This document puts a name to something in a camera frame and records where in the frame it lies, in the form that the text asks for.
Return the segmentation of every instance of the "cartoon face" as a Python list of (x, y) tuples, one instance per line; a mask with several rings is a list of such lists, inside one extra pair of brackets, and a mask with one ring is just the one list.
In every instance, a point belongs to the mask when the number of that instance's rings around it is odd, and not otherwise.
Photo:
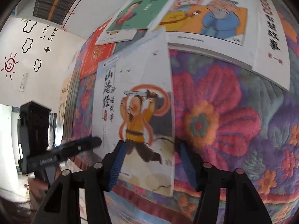
[(134, 3), (131, 6), (128, 7), (128, 12), (132, 12), (132, 10), (136, 7), (138, 7), (139, 3)]
[(229, 0), (211, 1), (207, 8), (211, 10), (217, 19), (224, 19), (230, 12), (235, 12), (237, 6)]
[(198, 6), (200, 5), (202, 0), (176, 0), (172, 9), (179, 9), (183, 6)]
[(141, 100), (139, 97), (133, 97), (130, 101), (128, 112), (133, 116), (140, 114), (141, 111)]
[(92, 53), (92, 60), (98, 59), (98, 57), (101, 55), (101, 52), (102, 52), (101, 48), (96, 48)]

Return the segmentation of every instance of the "chinese title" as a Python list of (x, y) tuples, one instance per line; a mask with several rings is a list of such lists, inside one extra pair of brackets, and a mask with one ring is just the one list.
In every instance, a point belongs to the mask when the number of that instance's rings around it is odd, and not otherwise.
[(271, 46), (272, 50), (280, 50), (278, 47), (279, 38), (276, 33), (276, 26), (274, 23), (274, 19), (272, 17), (273, 13), (271, 11), (271, 8), (269, 6), (269, 3), (267, 0), (260, 0), (263, 11), (265, 13), (265, 16), (267, 18), (267, 24), (268, 24), (268, 36), (270, 39), (269, 45)]
[(104, 100), (103, 100), (103, 111), (104, 121), (107, 119), (113, 122), (114, 114), (114, 78), (115, 78), (115, 66), (106, 71), (104, 81)]

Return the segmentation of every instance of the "human hand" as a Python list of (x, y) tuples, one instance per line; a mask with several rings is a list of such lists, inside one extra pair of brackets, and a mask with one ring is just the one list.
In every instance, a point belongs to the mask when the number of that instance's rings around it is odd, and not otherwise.
[[(60, 174), (61, 174), (61, 169), (59, 167), (56, 167), (54, 179), (56, 180)], [(30, 191), (38, 199), (43, 198), (43, 196), (41, 195), (42, 191), (46, 191), (49, 189), (49, 186), (46, 182), (37, 178), (28, 178), (28, 184), (29, 184)]]

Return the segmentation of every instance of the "fleece blanket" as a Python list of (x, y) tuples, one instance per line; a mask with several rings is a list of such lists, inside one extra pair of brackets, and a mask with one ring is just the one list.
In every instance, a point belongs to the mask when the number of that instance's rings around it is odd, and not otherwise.
[[(217, 168), (229, 171), (243, 168), (272, 222), (287, 223), (299, 207), (299, 26), (277, 0), (272, 1), (288, 43), (290, 91), (284, 92), (238, 66), (171, 50), (175, 133), (182, 139), (191, 139), (203, 159)], [(93, 36), (83, 45), (75, 69), (82, 65)], [(115, 53), (131, 43), (117, 43)], [(80, 80), (73, 121), (76, 139), (92, 134), (95, 78), (93, 74)], [(92, 153), (86, 152), (70, 161), (85, 170), (94, 159)], [(199, 201), (178, 156), (173, 197), (124, 181), (119, 181), (113, 191), (135, 208), (131, 213), (138, 216), (136, 223), (141, 223), (139, 217), (145, 216), (141, 213), (158, 217), (155, 223), (192, 223)], [(223, 222), (225, 191), (221, 192), (220, 200), (217, 223)]]

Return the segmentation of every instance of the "red circle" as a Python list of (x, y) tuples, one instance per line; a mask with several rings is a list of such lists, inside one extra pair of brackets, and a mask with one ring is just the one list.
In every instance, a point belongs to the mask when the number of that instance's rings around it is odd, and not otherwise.
[(13, 70), (14, 66), (15, 66), (15, 59), (9, 58), (4, 64), (5, 71), (11, 72)]

